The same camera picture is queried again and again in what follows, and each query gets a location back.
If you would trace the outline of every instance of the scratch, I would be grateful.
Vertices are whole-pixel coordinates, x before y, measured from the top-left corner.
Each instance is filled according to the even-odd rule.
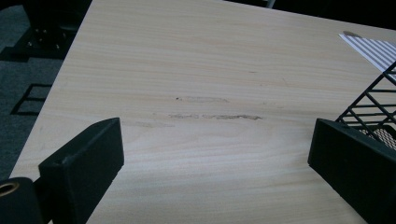
[[[283,82],[285,83],[285,85],[286,85],[287,87],[290,87],[290,86],[289,86],[289,83],[286,81],[285,78],[282,77],[282,80],[283,80]]]
[[[262,119],[259,116],[250,115],[202,115],[204,119]]]

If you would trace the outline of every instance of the wooden desk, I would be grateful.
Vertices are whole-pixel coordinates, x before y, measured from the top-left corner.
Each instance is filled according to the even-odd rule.
[[[121,118],[90,223],[362,223],[307,164],[315,120],[376,77],[338,34],[396,32],[217,0],[94,0],[12,176]]]

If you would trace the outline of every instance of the metal mesh organizer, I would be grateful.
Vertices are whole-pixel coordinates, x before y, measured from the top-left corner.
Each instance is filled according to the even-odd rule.
[[[336,120],[396,150],[396,62]]]

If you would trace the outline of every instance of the scuff mark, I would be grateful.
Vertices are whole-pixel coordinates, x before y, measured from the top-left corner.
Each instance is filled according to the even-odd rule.
[[[202,115],[204,119],[262,119],[259,116],[250,115]]]
[[[182,114],[176,114],[176,115],[169,115],[171,119],[198,119],[199,115],[197,114],[189,114],[189,115],[182,115]]]
[[[196,96],[186,96],[177,97],[177,101],[186,101],[189,103],[230,103],[228,100],[217,97],[196,97]]]

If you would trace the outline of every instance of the gray carpet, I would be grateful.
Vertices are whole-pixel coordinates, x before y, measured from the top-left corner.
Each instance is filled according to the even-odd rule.
[[[1,10],[0,51],[14,46],[28,27],[23,7]],[[20,99],[32,84],[52,84],[62,63],[63,60],[37,58],[27,63],[0,61],[0,180],[9,178],[35,124],[35,113],[43,105],[29,98],[45,98],[50,88],[33,86],[27,101],[20,102]],[[11,114],[18,103],[21,103],[18,111]]]

